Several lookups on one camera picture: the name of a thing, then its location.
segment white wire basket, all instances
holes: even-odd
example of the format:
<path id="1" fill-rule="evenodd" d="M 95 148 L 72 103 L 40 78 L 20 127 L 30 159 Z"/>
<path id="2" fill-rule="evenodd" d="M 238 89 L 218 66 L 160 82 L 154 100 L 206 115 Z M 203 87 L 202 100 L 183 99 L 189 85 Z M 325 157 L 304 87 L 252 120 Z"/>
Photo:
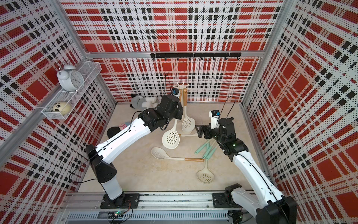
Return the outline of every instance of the white wire basket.
<path id="1" fill-rule="evenodd" d="M 78 89 L 75 92 L 69 92 L 67 90 L 61 89 L 52 100 L 42 109 L 42 113 L 48 119 L 59 119 L 65 120 L 68 118 L 73 108 L 77 105 L 78 101 L 81 99 L 87 88 L 93 82 L 93 80 L 97 77 L 97 75 L 102 70 L 101 65 L 98 62 L 86 61 L 80 62 L 76 67 L 76 71 L 82 74 L 84 79 L 83 87 Z M 66 114 L 61 114 L 61 111 L 54 112 L 53 105 L 60 101 L 65 101 L 67 104 L 71 106 L 71 110 Z"/>

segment green utensil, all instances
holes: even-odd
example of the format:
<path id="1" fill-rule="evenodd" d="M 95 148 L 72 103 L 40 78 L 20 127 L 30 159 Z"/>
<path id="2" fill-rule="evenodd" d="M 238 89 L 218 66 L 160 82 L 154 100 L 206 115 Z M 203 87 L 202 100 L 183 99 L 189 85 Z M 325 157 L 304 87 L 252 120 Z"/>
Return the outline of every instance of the green utensil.
<path id="1" fill-rule="evenodd" d="M 205 159 L 205 158 L 208 156 L 208 154 L 209 154 L 209 152 L 210 152 L 210 150 L 211 150 L 212 147 L 213 147 L 213 146 L 211 145 L 211 146 L 206 150 L 205 154 L 203 155 L 203 159 Z"/>
<path id="2" fill-rule="evenodd" d="M 207 140 L 202 146 L 195 151 L 195 154 L 198 154 L 212 139 Z"/>
<path id="3" fill-rule="evenodd" d="M 214 154 L 216 148 L 218 147 L 219 145 L 217 145 L 213 150 L 211 150 L 211 152 L 208 154 L 208 156 L 206 157 L 206 159 L 210 159 L 211 156 Z"/>

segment red plaid pattern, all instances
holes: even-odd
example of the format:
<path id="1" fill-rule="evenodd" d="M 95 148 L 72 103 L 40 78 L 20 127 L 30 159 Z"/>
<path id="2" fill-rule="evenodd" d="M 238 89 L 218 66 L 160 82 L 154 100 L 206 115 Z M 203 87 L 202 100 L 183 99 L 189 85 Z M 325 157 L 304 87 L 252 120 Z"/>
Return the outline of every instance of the red plaid pattern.
<path id="1" fill-rule="evenodd" d="M 49 1 L 0 5 L 0 144 L 58 85 L 62 64 L 82 57 Z M 0 168 L 0 223 L 52 223 L 72 172 L 96 144 L 114 106 L 96 82 L 67 120 L 43 119 Z M 72 178 L 79 181 L 85 166 Z"/>
<path id="2" fill-rule="evenodd" d="M 282 1 L 61 0 L 89 52 L 260 51 Z"/>
<path id="3" fill-rule="evenodd" d="M 118 102 L 131 100 L 135 93 L 160 100 L 176 82 L 190 84 L 188 101 L 225 101 L 234 95 L 241 101 L 258 58 L 122 58 L 96 59 L 102 66 L 102 77 Z"/>
<path id="4" fill-rule="evenodd" d="M 247 105 L 300 223 L 358 222 L 358 1 L 296 1 Z"/>

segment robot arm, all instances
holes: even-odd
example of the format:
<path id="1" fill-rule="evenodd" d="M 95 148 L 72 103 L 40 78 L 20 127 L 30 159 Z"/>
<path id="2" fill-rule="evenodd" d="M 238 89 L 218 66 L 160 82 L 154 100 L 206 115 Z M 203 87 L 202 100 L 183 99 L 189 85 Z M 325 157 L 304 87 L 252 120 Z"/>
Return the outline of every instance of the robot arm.
<path id="1" fill-rule="evenodd" d="M 113 160 L 131 144 L 157 128 L 167 125 L 173 118 L 181 119 L 183 107 L 178 98 L 178 89 L 172 89 L 171 94 L 164 95 L 156 108 L 149 108 L 138 115 L 128 127 L 117 133 L 109 140 L 96 147 L 89 145 L 86 153 L 98 182 L 106 191 L 110 200 L 120 200 L 124 195 L 117 181 L 117 170 Z"/>
<path id="2" fill-rule="evenodd" d="M 252 158 L 247 146 L 236 138 L 233 117 L 220 118 L 218 110 L 209 112 L 211 124 L 196 125 L 198 136 L 213 138 L 229 159 L 242 171 L 255 197 L 246 192 L 239 184 L 225 189 L 229 205 L 238 204 L 244 207 L 258 224 L 296 223 L 296 203 L 291 196 L 285 197 L 265 176 Z"/>
<path id="3" fill-rule="evenodd" d="M 120 187 L 113 166 L 113 160 L 126 148 L 155 129 L 167 125 L 173 118 L 181 119 L 183 108 L 178 98 L 178 89 L 162 97 L 156 108 L 146 109 L 130 126 L 111 139 L 94 147 L 89 145 L 86 152 L 91 167 L 108 198 L 114 205 L 121 205 L 124 192 Z M 229 205 L 244 207 L 259 224 L 296 223 L 296 203 L 292 197 L 285 197 L 265 176 L 248 151 L 247 146 L 236 138 L 233 119 L 219 119 L 219 111 L 209 112 L 211 124 L 197 125 L 198 137 L 214 138 L 225 155 L 242 171 L 256 195 L 247 193 L 239 184 L 225 189 Z"/>

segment beige floor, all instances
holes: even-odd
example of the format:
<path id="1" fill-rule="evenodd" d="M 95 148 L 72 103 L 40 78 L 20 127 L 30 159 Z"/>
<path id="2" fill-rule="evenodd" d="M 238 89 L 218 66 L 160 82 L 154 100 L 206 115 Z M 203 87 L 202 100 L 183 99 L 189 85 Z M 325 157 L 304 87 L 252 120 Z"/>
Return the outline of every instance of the beige floor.
<path id="1" fill-rule="evenodd" d="M 223 104 L 188 104 L 187 113 L 189 117 L 194 118 L 197 125 L 206 125 L 210 123 L 208 112 L 215 109 L 221 110 L 222 106 Z M 225 105 L 222 117 L 226 116 L 231 106 L 232 104 Z M 107 129 L 130 121 L 135 111 L 135 109 L 130 108 L 127 104 L 117 105 Z M 235 104 L 230 112 L 229 117 L 232 116 L 234 117 L 236 137 L 247 145 L 254 160 L 258 163 L 257 155 L 253 149 L 238 104 Z M 174 120 L 169 123 L 167 130 L 170 130 L 173 124 Z M 181 125 L 181 121 L 178 121 L 178 133 L 182 133 Z M 220 148 L 208 160 L 208 168 L 215 175 L 214 181 L 209 184 L 201 183 L 196 176 L 196 173 L 204 168 L 204 162 L 155 159 L 150 154 L 154 146 L 161 147 L 172 157 L 201 158 L 205 152 L 202 150 L 199 154 L 194 154 L 206 141 L 204 138 L 181 137 L 180 144 L 176 149 L 167 149 L 161 142 L 163 134 L 164 131 L 160 129 L 155 130 L 132 144 L 114 160 L 113 164 L 118 172 L 117 179 L 124 191 L 224 190 L 225 187 L 235 183 L 241 184 L 245 189 L 252 189 L 242 172 L 224 155 Z M 105 135 L 101 139 L 101 142 L 108 139 Z M 92 169 L 89 168 L 83 180 L 92 178 L 95 178 L 95 175 Z M 103 191 L 103 188 L 97 181 L 83 183 L 79 188 L 79 192 L 101 191 Z"/>

